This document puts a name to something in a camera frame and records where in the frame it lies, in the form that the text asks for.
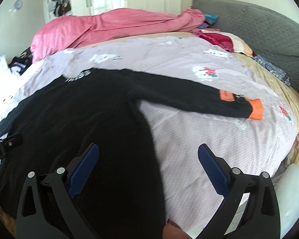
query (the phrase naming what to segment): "mattress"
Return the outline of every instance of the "mattress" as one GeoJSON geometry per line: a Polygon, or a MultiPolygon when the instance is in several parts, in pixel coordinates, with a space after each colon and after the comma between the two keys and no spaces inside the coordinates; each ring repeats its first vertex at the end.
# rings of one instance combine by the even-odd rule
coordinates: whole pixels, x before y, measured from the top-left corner
{"type": "Polygon", "coordinates": [[[259,175],[266,171],[273,175],[298,133],[299,97],[279,81],[276,83],[273,75],[263,73],[267,70],[246,56],[239,55],[236,59],[236,55],[188,33],[146,36],[150,38],[123,38],[86,49],[66,49],[47,57],[7,108],[60,75],[75,78],[82,70],[92,67],[129,68],[168,75],[250,99],[260,98],[264,107],[261,121],[184,112],[146,101],[140,103],[140,110],[151,127],[161,167],[166,217],[185,231],[191,231],[204,227],[222,201],[198,161],[198,146],[206,143],[216,156],[244,173],[259,175]]]}

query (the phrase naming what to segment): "red cloth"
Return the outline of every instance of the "red cloth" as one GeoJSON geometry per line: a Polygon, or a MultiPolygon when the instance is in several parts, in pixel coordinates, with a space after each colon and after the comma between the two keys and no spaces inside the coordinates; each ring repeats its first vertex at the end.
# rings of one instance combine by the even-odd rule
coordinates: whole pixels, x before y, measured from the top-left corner
{"type": "Polygon", "coordinates": [[[94,16],[63,16],[47,23],[31,44],[33,62],[66,48],[78,48],[121,37],[172,31],[195,31],[204,22],[200,10],[178,16],[121,8],[94,16]]]}
{"type": "Polygon", "coordinates": [[[230,37],[219,33],[202,33],[201,31],[195,31],[193,34],[204,40],[207,40],[213,45],[220,46],[222,49],[228,52],[235,52],[233,42],[230,37]]]}

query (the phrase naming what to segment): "gray quilted headboard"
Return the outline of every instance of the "gray quilted headboard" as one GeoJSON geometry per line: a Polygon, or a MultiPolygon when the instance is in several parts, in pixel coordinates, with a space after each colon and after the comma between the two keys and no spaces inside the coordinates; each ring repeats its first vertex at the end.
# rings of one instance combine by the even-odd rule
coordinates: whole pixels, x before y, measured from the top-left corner
{"type": "Polygon", "coordinates": [[[213,28],[242,38],[256,54],[283,69],[299,93],[299,24],[268,8],[234,0],[192,0],[192,8],[219,15],[213,28]]]}

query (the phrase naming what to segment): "black clothing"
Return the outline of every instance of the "black clothing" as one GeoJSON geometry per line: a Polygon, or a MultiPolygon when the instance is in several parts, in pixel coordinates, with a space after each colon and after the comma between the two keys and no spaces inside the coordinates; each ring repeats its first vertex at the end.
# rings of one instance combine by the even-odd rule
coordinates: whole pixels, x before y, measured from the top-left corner
{"type": "Polygon", "coordinates": [[[163,185],[150,128],[137,102],[240,118],[249,117],[252,107],[243,97],[221,100],[219,90],[189,80],[127,69],[84,73],[59,77],[26,99],[8,134],[21,133],[24,143],[2,161],[0,205],[15,217],[30,171],[52,173],[95,143],[99,160],[74,197],[87,221],[103,239],[161,239],[163,185]]]}
{"type": "Polygon", "coordinates": [[[27,48],[20,56],[14,57],[12,59],[11,63],[9,64],[9,68],[19,68],[18,73],[22,75],[32,65],[32,58],[33,56],[30,48],[27,48]]]}

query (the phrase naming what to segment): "blue gripper pad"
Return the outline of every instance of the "blue gripper pad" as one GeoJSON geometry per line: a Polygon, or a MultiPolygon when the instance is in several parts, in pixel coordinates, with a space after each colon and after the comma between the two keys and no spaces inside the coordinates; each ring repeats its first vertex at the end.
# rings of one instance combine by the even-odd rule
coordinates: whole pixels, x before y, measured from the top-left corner
{"type": "Polygon", "coordinates": [[[206,146],[199,146],[198,159],[217,194],[222,195],[225,198],[229,193],[228,178],[206,146]]]}
{"type": "Polygon", "coordinates": [[[82,192],[88,177],[98,161],[98,157],[98,146],[94,144],[72,173],[68,186],[68,193],[72,199],[75,195],[82,192]]]}

